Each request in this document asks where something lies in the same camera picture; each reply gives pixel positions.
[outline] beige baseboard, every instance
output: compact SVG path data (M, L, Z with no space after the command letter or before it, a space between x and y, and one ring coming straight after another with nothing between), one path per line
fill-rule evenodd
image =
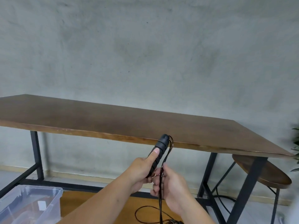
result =
M7 165L0 165L0 170L5 171L13 171L13 172L25 172L28 168L24 167L14 167L14 166L7 166ZM46 170L45 175L49 177L59 177L59 178L68 178L68 179L76 179L76 180L83 180L83 181L89 181L89 182L100 182L109 184L114 179L110 178L101 178L101 177L93 177L93 176L87 176L87 175L80 175L80 174L71 174L71 173L62 173L52 170ZM142 188L151 189L152 184L144 184ZM190 188L190 192L196 196L198 189L197 188ZM219 192L220 195L229 196L232 198L237 198L239 192ZM264 196L254 196L251 195L249 198L250 201L254 202L260 202L260 203L268 203L268 204L274 204L274 198L271 197L264 197ZM278 204L280 205L286 205L289 206L292 203L291 200L286 199L279 199Z

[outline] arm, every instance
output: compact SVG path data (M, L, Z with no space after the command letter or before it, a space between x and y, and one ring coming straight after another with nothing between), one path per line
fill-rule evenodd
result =
M204 208L195 200L189 192L188 185L183 176L170 169L166 163L163 164L164 176L162 187L164 199L168 207L181 216L185 224L215 224ZM153 178L153 189L151 195L159 194L160 168L156 170Z
M135 159L117 179L65 216L59 224L112 224L129 196L140 190L144 183L152 182L152 177L145 177L159 151L156 148L146 159Z

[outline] person's right arm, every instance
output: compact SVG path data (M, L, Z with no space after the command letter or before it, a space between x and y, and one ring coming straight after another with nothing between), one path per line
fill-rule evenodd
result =
M215 224L204 208L195 200L189 191L183 176L163 164L164 176L162 178L163 198L168 207L181 216L185 224ZM160 168L155 171L151 195L159 195Z

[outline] plastic bin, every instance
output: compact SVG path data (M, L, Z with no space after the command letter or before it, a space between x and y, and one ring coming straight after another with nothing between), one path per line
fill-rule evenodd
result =
M0 199L0 224L55 224L62 193L57 187L18 185Z

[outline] foam grip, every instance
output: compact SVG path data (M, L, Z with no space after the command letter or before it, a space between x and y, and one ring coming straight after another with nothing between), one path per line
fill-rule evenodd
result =
M152 164L152 167L150 169L149 174L147 175L147 178L152 175L152 173L155 171L156 167L158 166L158 163L160 162L160 159L162 158L163 154L165 153L167 147L169 144L169 136L167 134L163 134L162 137L157 141L155 147L151 150L150 154L155 148L159 148L159 156L155 159L155 161Z

